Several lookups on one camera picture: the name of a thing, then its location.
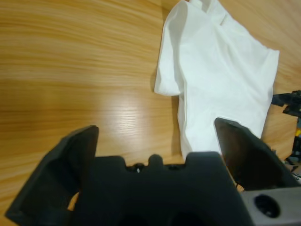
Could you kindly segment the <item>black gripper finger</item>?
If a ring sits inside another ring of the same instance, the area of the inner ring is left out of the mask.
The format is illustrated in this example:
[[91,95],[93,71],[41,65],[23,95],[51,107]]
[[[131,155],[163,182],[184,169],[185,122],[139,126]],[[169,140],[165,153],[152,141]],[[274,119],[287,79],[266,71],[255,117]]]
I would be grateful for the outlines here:
[[68,210],[95,158],[99,128],[88,126],[63,137],[39,162],[5,213],[17,225],[69,225]]

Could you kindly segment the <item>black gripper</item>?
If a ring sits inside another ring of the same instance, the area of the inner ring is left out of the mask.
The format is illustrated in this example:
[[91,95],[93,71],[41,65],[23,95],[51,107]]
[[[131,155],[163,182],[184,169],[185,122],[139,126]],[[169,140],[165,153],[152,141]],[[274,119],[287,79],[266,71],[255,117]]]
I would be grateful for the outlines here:
[[[301,91],[276,94],[273,105],[283,113],[301,115]],[[297,187],[298,182],[271,148],[248,128],[223,118],[214,121],[222,156],[230,174],[246,191]]]

